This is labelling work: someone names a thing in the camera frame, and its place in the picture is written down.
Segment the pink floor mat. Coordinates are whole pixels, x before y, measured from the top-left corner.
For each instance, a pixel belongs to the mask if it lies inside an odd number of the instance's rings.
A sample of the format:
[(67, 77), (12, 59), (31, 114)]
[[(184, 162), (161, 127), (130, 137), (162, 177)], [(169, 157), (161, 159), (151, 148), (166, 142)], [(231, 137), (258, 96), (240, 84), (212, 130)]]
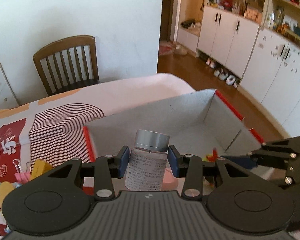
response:
[(173, 54), (175, 50), (175, 44), (168, 41), (159, 42), (159, 52), (158, 56), (165, 56)]

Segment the pink round container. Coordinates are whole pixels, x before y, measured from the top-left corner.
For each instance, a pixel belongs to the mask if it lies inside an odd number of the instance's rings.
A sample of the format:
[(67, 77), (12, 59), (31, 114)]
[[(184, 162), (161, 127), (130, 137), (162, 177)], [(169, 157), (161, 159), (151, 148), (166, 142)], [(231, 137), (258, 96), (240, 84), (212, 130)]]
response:
[(175, 190), (177, 187), (178, 187), (178, 179), (174, 177), (171, 169), (166, 168), (163, 181), (162, 181), (161, 190), (172, 191)]

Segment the brown wooden chair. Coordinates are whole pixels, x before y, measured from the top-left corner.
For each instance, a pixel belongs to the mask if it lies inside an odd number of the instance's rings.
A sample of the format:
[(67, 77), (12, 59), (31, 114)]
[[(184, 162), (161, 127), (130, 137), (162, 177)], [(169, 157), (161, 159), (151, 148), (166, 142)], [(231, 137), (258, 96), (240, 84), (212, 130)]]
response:
[(38, 50), (33, 62), (49, 96), (100, 83), (96, 41), (77, 35)]

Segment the white bottle silver cap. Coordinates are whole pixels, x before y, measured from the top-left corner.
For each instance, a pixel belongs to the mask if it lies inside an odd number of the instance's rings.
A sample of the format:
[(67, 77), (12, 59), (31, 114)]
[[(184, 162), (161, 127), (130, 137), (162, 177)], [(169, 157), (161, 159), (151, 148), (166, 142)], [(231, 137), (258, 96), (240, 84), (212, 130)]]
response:
[(130, 191), (160, 191), (170, 136), (138, 129), (130, 152), (125, 187)]

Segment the red cardboard box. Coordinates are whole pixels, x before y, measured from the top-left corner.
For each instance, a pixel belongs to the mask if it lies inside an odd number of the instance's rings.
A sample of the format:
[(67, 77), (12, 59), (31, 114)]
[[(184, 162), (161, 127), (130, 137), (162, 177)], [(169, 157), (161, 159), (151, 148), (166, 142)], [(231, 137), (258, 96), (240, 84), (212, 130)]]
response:
[(212, 152), (218, 156), (243, 155), (261, 146), (212, 89), (105, 116), (89, 122), (87, 128), (98, 157), (116, 155), (123, 146), (131, 152), (138, 129), (169, 135), (169, 146), (202, 159)]

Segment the red white patterned tablecloth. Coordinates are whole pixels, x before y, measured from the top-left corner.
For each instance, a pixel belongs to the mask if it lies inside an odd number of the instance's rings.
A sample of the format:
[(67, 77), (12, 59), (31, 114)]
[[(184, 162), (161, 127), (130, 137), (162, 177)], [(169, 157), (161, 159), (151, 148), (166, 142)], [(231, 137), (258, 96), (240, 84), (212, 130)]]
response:
[(29, 170), (36, 160), (52, 166), (95, 155), (85, 125), (139, 105), (193, 92), (172, 74), (100, 83), (0, 110), (0, 182), (16, 182), (14, 160)]

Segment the white drawer cabinet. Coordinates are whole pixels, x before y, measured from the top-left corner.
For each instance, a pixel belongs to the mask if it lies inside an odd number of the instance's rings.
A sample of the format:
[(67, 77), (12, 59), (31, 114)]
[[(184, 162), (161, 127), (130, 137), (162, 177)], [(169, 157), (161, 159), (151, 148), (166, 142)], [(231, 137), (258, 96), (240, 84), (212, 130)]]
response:
[(19, 103), (0, 63), (0, 109), (12, 109), (18, 106)]

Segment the pink binder clip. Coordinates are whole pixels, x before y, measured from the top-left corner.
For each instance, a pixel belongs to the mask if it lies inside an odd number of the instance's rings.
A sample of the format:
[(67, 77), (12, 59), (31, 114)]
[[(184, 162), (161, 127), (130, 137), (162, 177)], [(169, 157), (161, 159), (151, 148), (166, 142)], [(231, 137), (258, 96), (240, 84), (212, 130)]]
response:
[(12, 161), (13, 166), (15, 167), (15, 178), (18, 183), (25, 184), (30, 181), (31, 172), (28, 168), (28, 164), (31, 165), (30, 162), (26, 163), (26, 171), (23, 170), (21, 166), (21, 162), (19, 159), (14, 159)]

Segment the white wall cabinet unit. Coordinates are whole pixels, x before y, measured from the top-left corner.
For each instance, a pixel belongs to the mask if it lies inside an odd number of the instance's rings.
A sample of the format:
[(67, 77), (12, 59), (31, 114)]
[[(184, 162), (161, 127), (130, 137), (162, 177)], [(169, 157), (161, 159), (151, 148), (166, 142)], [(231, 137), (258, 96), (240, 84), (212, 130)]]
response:
[(174, 40), (300, 135), (300, 0), (177, 0)]

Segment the yellow rectangular block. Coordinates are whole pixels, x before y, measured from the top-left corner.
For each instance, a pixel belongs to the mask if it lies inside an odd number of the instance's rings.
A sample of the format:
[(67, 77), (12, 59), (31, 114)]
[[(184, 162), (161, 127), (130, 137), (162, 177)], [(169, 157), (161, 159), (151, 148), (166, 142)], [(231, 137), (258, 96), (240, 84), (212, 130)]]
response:
[(30, 180), (34, 180), (35, 178), (41, 176), (42, 174), (50, 171), (53, 169), (53, 166), (49, 164), (47, 161), (43, 161), (37, 159), (34, 162), (34, 166), (30, 175)]

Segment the yellow round disc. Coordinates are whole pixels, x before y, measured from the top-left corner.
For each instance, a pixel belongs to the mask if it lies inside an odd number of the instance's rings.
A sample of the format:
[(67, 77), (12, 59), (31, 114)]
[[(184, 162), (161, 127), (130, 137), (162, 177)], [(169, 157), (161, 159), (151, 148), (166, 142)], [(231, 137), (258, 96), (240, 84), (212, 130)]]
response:
[(4, 181), (0, 184), (0, 207), (6, 196), (15, 189), (14, 185), (10, 182)]

